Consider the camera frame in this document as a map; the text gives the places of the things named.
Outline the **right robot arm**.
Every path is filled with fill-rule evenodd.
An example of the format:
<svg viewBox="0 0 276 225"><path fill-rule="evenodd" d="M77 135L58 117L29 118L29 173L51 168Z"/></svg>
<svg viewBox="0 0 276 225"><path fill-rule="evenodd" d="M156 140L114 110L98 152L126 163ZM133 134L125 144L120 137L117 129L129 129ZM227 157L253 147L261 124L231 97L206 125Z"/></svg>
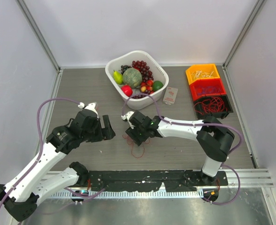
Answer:
<svg viewBox="0 0 276 225"><path fill-rule="evenodd" d="M129 111L121 116L128 122L126 134L140 146L149 138L178 137L196 141L206 154L200 172L200 181L211 185L217 180L217 172L226 161L234 134L213 116L204 120L186 121L173 120L168 117L154 116L152 119L139 111Z"/></svg>

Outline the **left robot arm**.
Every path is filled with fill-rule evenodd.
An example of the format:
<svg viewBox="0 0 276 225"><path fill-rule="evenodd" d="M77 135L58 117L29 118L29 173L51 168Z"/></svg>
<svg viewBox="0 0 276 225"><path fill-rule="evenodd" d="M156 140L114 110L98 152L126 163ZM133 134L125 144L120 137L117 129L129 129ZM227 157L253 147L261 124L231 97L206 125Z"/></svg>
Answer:
<svg viewBox="0 0 276 225"><path fill-rule="evenodd" d="M79 111L66 125L52 130L42 151L14 179L0 184L1 204L16 221L22 222L57 191L69 186L83 187L89 180L89 171L79 162L72 162L48 180L43 181L42 178L81 143L95 143L114 137L108 115L100 119L94 109Z"/></svg>

